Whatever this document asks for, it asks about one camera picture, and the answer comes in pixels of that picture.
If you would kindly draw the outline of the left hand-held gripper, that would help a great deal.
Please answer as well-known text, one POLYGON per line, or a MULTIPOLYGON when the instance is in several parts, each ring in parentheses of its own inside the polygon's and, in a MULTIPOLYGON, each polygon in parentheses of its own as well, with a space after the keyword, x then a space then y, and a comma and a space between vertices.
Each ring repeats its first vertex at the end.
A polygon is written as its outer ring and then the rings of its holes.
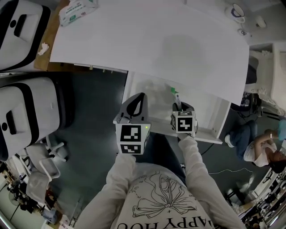
POLYGON ((121 113, 113 120, 119 153, 142 155, 149 140, 151 123, 128 117, 148 118, 148 98, 145 93, 137 93, 127 99, 121 106, 121 113))

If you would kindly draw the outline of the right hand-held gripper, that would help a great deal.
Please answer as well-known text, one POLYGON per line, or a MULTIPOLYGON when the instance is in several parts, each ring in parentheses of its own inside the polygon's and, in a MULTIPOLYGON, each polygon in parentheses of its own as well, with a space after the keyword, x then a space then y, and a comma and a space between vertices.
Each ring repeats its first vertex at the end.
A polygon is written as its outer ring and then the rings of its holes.
POLYGON ((198 122, 194 107, 188 103, 181 102, 182 111, 176 103, 172 104, 171 126, 177 134, 189 134, 196 136, 198 131, 198 122))

